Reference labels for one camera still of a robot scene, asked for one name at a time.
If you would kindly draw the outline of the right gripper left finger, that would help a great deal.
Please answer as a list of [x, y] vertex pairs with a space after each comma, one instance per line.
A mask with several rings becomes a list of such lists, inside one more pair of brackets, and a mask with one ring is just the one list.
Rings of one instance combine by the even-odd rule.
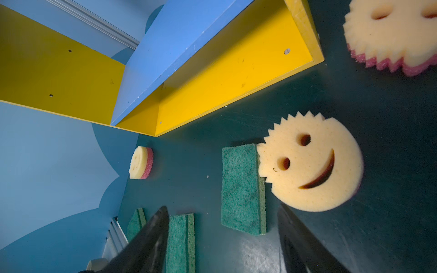
[[170, 217], [162, 206], [132, 242], [101, 273], [161, 273], [166, 258]]

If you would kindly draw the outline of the yellow smiley sponge near shelf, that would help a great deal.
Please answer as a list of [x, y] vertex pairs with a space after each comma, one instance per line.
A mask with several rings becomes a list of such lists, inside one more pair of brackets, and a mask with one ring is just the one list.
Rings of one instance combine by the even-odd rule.
[[367, 68], [416, 76], [437, 63], [436, 1], [351, 1], [344, 35]]

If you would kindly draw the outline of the green sponge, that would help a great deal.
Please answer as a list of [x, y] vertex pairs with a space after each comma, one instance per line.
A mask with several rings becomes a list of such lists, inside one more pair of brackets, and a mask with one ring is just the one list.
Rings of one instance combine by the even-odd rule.
[[125, 233], [127, 241], [131, 242], [146, 223], [145, 210], [143, 208], [136, 209], [127, 225]]
[[222, 149], [221, 224], [259, 236], [267, 233], [265, 182], [255, 144]]
[[195, 222], [193, 213], [170, 217], [166, 272], [196, 272]]

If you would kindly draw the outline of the yellow smiley sponge centre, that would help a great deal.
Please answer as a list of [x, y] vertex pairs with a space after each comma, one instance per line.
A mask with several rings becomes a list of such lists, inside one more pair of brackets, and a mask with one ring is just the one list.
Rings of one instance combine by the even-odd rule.
[[258, 172], [286, 205], [324, 212], [347, 202], [364, 174], [360, 147], [335, 118], [297, 113], [282, 118], [257, 145]]

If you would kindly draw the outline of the yellow shelf with pink and blue boards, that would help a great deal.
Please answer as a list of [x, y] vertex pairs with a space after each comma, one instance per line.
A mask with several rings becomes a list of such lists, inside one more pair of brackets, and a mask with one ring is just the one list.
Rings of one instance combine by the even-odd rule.
[[161, 136], [323, 62], [307, 1], [168, 1], [121, 64], [1, 6], [1, 101]]

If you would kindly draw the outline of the aluminium frame rail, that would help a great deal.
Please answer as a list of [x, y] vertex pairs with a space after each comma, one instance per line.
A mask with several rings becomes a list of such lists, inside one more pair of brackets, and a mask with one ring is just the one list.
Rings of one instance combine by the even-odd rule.
[[130, 36], [126, 32], [122, 31], [108, 21], [102, 19], [97, 14], [91, 12], [90, 10], [86, 9], [84, 6], [78, 4], [75, 1], [47, 0], [47, 2], [65, 11], [71, 16], [81, 20], [82, 22], [92, 26], [93, 28], [101, 31], [105, 35], [122, 43], [132, 50], [135, 50], [140, 43], [138, 40], [136, 40], [136, 38]]

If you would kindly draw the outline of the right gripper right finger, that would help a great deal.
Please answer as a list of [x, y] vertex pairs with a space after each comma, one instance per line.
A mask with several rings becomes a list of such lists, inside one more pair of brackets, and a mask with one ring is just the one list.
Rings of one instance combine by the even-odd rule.
[[286, 204], [278, 208], [278, 233], [288, 273], [347, 273]]

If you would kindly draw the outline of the yellow smiley sponge left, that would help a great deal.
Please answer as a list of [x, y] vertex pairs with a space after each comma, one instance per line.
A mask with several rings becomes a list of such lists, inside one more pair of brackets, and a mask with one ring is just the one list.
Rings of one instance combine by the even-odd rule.
[[129, 168], [131, 179], [146, 179], [152, 170], [154, 160], [153, 150], [149, 147], [138, 146], [132, 156]]

